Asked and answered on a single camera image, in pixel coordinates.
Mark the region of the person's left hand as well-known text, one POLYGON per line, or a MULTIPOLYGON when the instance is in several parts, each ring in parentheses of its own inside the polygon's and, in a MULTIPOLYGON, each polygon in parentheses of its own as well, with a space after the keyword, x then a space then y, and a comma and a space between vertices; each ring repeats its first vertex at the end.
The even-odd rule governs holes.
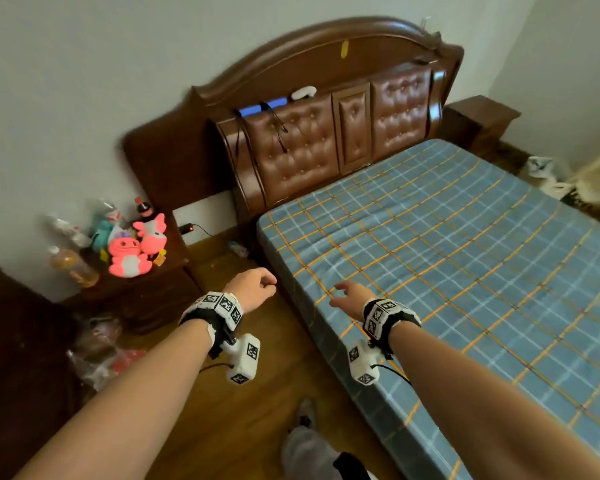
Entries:
POLYGON ((268 271, 264 267, 248 269, 237 274, 229 281, 224 289, 224 293, 233 295, 242 309, 243 314, 248 314, 259 308, 266 300, 272 296, 262 296, 258 291, 259 275, 258 271, 268 271))

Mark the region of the person's right hand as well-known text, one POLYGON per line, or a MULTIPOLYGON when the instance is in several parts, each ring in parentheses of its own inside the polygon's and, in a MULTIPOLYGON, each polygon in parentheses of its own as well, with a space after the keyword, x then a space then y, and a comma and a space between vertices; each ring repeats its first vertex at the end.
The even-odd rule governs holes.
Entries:
POLYGON ((365 307, 371 301, 378 299, 373 291, 369 290, 362 284, 344 281, 337 283, 335 289, 341 293, 342 296, 349 297, 348 308, 338 308, 343 313, 357 322, 364 322, 365 320, 365 307))

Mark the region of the person's left forearm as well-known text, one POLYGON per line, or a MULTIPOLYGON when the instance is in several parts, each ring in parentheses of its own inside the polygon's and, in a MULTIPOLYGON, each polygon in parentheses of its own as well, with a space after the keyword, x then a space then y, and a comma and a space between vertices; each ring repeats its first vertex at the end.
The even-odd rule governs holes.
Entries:
POLYGON ((13 480, 143 480, 212 344, 205 321, 177 327, 90 400, 13 480))

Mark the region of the person's right forearm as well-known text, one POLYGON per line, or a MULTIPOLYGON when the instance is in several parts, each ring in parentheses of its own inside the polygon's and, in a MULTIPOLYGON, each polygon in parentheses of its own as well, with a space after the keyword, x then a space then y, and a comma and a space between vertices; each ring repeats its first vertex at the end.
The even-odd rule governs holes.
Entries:
POLYGON ((479 363, 410 322, 390 346, 422 405, 474 480, 600 480, 600 458, 479 363))

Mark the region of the right wristband with marker tags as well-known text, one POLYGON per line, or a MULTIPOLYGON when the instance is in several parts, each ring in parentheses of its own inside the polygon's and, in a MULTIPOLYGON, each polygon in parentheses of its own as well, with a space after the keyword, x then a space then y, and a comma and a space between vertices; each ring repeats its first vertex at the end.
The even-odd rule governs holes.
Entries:
POLYGON ((363 308, 363 330, 369 343, 384 355, 393 355, 389 343, 390 332, 396 324, 403 321, 422 326, 419 316, 412 309, 391 299, 370 299, 363 308))

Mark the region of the wristband with marker tags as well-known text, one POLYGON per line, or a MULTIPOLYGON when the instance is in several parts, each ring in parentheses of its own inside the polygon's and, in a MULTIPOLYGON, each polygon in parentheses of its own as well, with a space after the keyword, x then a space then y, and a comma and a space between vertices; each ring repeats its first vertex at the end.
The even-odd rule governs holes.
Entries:
POLYGON ((235 295, 228 292, 208 292, 184 311, 178 326, 189 321, 205 322, 211 340, 208 357, 215 360, 221 354, 224 343, 236 343, 235 331, 242 315, 242 307, 235 295))
POLYGON ((363 330, 369 343, 384 355, 393 355, 389 343, 390 332, 396 324, 403 321, 422 326, 419 316, 412 309, 391 299, 370 299, 363 308, 363 330))

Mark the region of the left wristband with marker tags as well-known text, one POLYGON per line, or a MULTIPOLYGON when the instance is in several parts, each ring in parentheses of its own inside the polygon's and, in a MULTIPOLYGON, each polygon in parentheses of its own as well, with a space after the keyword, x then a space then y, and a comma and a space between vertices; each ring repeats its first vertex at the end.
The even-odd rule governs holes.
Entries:
POLYGON ((235 295, 228 292, 208 292, 184 311, 178 326, 189 321, 205 322, 211 340, 208 357, 215 360, 221 354, 224 343, 236 343, 235 331, 242 315, 242 307, 235 295))

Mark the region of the person's grey shoe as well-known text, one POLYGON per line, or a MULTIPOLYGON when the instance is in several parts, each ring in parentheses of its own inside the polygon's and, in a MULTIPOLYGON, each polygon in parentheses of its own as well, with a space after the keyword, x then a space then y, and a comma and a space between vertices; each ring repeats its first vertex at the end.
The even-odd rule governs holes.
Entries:
POLYGON ((305 397, 300 402, 296 412, 296 427, 317 429, 317 407, 314 398, 305 397))

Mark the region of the blue plaid bed mattress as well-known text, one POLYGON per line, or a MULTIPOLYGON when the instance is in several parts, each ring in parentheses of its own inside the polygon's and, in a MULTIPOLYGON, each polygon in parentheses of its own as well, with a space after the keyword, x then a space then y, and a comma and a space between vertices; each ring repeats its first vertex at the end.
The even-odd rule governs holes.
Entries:
POLYGON ((407 480, 472 480, 384 361, 352 379, 365 334, 329 306, 360 283, 510 382, 600 457, 600 222, 434 139, 268 210, 257 237, 312 339, 407 480))

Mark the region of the brown wooden nightstand with toys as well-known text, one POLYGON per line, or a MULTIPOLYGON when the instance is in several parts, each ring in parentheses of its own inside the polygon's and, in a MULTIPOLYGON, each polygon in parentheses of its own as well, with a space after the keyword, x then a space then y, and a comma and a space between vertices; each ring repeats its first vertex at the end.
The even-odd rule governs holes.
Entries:
POLYGON ((83 317, 109 312, 119 318, 125 331, 136 335, 177 320, 202 291, 193 276, 192 259, 172 211, 166 212, 166 236, 165 262, 147 274, 129 279, 109 274, 104 261, 93 252, 81 252, 99 272, 99 281, 61 304, 83 317))

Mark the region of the pink and white plush toy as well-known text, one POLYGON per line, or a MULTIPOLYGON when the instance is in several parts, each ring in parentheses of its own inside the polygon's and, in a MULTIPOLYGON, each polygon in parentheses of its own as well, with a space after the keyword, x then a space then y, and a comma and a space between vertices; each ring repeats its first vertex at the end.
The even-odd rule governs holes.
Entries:
POLYGON ((147 222, 136 221, 132 224, 140 242, 141 252, 147 256, 156 256, 165 249, 167 228, 165 214, 156 214, 152 220, 147 222))

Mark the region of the pink round plush toy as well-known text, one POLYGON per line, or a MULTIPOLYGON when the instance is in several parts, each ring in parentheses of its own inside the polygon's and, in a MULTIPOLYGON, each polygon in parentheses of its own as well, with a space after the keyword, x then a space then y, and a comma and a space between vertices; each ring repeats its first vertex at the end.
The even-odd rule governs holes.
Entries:
POLYGON ((108 273, 119 278, 135 278, 149 273, 153 263, 141 252, 140 242, 132 237, 119 237, 109 243, 111 263, 108 273))

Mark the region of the dark cola bottle red cap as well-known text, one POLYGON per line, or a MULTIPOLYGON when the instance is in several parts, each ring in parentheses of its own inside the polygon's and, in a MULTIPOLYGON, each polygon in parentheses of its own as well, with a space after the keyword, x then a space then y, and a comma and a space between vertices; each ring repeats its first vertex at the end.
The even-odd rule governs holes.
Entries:
POLYGON ((139 221, 142 223, 151 222, 156 217, 157 213, 154 207, 144 199, 137 197, 134 199, 136 204, 136 212, 139 216, 139 221))

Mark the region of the person's grey trouser leg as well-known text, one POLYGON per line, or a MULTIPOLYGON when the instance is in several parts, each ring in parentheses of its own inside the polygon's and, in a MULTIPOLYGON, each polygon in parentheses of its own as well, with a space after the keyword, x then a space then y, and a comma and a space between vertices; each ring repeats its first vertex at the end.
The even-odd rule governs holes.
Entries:
POLYGON ((319 432, 293 428, 281 449, 285 480, 378 480, 358 457, 338 452, 319 432))

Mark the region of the brown wooden padded headboard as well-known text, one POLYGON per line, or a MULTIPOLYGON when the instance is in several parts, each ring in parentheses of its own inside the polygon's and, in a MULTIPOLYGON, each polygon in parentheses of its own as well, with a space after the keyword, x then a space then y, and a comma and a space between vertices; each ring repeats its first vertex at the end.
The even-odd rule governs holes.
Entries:
POLYGON ((172 111, 124 136, 121 149, 159 209, 231 190, 238 221, 250 221, 432 138, 463 58, 440 33, 387 16, 311 25, 192 87, 172 111), (304 86, 316 95, 237 114, 304 86))

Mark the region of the clear bottle with red label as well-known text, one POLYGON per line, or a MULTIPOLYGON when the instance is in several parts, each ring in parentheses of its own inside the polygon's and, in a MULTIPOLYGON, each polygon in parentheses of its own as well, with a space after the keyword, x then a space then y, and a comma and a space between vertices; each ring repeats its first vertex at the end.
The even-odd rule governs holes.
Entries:
POLYGON ((107 223, 111 226, 125 226, 126 221, 115 204, 108 200, 97 199, 95 205, 95 220, 98 225, 104 225, 102 223, 107 223))

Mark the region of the teal plush toy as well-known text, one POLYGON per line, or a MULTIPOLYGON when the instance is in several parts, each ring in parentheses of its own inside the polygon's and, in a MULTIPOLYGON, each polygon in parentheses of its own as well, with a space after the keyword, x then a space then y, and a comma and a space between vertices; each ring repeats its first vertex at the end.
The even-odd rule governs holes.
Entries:
POLYGON ((91 230, 93 231, 91 236, 91 249, 99 253, 102 249, 107 247, 109 236, 112 233, 114 224, 105 217, 96 217, 91 230))

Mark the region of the blue flat device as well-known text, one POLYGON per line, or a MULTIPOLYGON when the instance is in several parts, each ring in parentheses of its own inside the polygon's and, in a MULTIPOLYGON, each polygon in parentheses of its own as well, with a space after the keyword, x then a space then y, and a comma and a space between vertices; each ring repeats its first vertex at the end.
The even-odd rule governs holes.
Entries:
POLYGON ((272 100, 269 100, 266 102, 259 102, 254 105, 250 105, 250 106, 238 109, 237 114, 242 118, 246 118, 248 116, 258 114, 260 112, 269 111, 271 109, 275 109, 277 107, 284 106, 284 105, 288 104, 289 101, 290 101, 290 99, 287 96, 275 98, 275 99, 272 99, 272 100))

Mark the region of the clear plastic bags with items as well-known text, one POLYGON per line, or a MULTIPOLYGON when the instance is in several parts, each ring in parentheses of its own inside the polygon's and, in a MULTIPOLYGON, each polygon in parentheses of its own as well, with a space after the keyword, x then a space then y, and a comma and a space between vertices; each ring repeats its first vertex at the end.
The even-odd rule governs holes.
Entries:
POLYGON ((80 382, 101 391, 146 355, 144 349, 126 349, 118 345, 122 325, 112 316, 98 316, 82 323, 72 348, 66 351, 72 370, 80 382))

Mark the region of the orange drink plastic bottle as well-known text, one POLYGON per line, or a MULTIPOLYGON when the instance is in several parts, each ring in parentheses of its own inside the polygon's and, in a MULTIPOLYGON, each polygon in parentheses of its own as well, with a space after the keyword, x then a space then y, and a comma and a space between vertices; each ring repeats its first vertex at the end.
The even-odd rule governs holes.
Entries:
POLYGON ((94 287, 99 281, 99 273, 74 250, 51 246, 48 259, 53 269, 67 274, 83 289, 94 287))

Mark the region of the clear plastic bottle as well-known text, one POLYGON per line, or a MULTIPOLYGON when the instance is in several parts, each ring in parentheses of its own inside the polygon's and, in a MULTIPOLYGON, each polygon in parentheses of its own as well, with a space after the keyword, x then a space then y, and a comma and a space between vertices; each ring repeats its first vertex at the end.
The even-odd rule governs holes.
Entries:
POLYGON ((92 238, 80 227, 54 215, 46 215, 45 222, 53 231, 68 238, 79 249, 91 247, 92 238))

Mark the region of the brown wooden empty nightstand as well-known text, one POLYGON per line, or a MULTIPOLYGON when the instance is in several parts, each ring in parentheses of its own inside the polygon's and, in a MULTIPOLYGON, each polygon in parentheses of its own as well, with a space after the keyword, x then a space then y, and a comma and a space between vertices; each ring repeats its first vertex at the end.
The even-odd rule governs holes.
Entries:
POLYGON ((436 137, 484 159, 492 159, 500 140, 521 112, 487 96, 472 96, 443 108, 436 137))

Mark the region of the white plastic bag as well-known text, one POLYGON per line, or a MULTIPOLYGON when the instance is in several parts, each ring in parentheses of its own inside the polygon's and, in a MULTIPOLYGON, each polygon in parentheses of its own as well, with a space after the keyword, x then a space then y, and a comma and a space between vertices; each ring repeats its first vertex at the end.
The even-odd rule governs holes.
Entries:
POLYGON ((562 200, 576 189, 568 163, 552 157, 529 156, 521 176, 528 178, 533 186, 556 200, 562 200))

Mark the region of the dark wooden cabinet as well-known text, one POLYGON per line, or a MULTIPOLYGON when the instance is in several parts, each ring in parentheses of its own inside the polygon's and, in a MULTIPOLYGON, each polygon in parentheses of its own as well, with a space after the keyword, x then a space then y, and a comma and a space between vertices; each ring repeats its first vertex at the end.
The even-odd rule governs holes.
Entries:
POLYGON ((0 480, 10 480, 77 409, 66 356, 70 311, 0 268, 0 480))

